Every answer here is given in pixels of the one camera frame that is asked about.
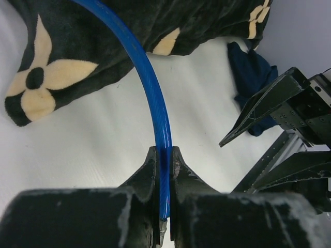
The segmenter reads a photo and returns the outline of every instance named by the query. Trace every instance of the navy blue fabric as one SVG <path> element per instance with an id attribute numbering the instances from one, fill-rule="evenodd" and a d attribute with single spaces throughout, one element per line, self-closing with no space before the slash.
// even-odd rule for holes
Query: navy blue fabric
<path id="1" fill-rule="evenodd" d="M 228 57 L 238 91 L 235 100 L 243 109 L 250 97 L 278 77 L 278 70 L 276 66 L 270 66 L 254 50 L 248 53 L 243 52 L 236 42 L 228 44 Z M 267 116 L 251 127 L 248 132 L 257 137 L 275 125 L 277 123 L 271 116 Z"/>

